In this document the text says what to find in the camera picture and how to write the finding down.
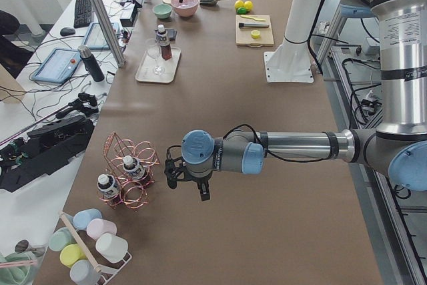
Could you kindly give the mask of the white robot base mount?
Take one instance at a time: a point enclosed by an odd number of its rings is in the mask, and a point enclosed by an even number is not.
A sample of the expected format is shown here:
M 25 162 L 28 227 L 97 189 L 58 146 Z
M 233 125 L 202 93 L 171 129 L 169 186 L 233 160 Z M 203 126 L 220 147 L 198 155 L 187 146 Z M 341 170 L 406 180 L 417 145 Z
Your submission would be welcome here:
M 268 83 L 312 83 L 308 45 L 322 0 L 292 0 L 284 40 L 275 51 L 264 53 Z

